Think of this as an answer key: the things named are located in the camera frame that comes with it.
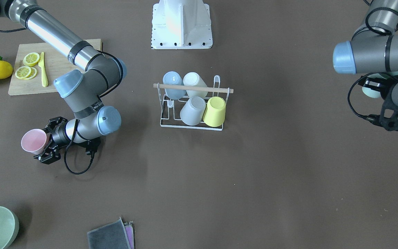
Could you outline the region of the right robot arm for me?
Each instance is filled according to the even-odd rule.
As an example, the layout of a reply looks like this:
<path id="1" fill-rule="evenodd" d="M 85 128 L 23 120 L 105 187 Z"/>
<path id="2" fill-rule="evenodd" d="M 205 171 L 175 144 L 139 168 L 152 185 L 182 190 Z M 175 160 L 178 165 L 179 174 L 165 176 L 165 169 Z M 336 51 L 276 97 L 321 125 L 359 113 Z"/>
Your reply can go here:
<path id="1" fill-rule="evenodd" d="M 54 80 L 60 97 L 73 111 L 74 119 L 52 118 L 41 130 L 45 144 L 34 149 L 34 158 L 43 164 L 64 159 L 68 149 L 86 149 L 92 165 L 101 137 L 117 131 L 120 112 L 103 104 L 101 98 L 117 88 L 126 76 L 126 66 L 113 55 L 95 49 L 37 4 L 36 0 L 0 0 L 0 17 L 7 17 L 30 30 L 77 66 Z"/>

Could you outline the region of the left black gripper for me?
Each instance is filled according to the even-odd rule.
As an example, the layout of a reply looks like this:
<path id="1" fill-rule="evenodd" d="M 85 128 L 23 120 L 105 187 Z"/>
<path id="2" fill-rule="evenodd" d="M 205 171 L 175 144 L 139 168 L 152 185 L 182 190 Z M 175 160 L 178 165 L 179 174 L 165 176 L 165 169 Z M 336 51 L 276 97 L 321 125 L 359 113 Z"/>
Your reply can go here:
<path id="1" fill-rule="evenodd" d="M 370 98 L 385 99 L 389 93 L 390 87 L 398 82 L 392 78 L 382 77 L 366 77 L 365 79 L 365 95 Z"/>

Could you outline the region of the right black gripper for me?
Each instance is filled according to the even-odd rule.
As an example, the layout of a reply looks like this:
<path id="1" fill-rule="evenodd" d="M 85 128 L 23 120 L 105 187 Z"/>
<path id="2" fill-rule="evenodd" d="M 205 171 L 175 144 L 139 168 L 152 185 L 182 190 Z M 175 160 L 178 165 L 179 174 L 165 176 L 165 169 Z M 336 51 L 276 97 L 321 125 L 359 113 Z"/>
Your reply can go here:
<path id="1" fill-rule="evenodd" d="M 68 145 L 66 133 L 67 119 L 64 117 L 51 118 L 44 128 L 45 133 L 50 133 L 54 144 L 47 144 L 39 153 L 34 155 L 40 163 L 49 165 L 61 159 L 60 150 Z"/>

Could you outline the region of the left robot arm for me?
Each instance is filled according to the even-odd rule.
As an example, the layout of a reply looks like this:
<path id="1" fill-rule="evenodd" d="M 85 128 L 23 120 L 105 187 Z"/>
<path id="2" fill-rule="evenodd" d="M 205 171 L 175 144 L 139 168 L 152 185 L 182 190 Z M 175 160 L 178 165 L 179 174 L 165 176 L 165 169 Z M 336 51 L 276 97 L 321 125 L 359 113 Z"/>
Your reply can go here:
<path id="1" fill-rule="evenodd" d="M 360 27 L 350 41 L 336 45 L 333 67 L 340 74 L 362 76 L 353 84 L 360 85 L 371 98 L 384 100 L 380 114 L 353 113 L 398 132 L 398 0 L 372 0 Z"/>

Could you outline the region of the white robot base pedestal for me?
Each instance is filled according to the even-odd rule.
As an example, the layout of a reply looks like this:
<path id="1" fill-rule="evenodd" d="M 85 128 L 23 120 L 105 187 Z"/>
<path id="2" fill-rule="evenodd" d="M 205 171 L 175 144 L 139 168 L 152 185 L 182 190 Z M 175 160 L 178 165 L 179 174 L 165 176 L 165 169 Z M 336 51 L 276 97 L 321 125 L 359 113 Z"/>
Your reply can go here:
<path id="1" fill-rule="evenodd" d="M 202 0 L 160 0 L 152 14 L 152 49 L 213 47 L 210 6 Z"/>

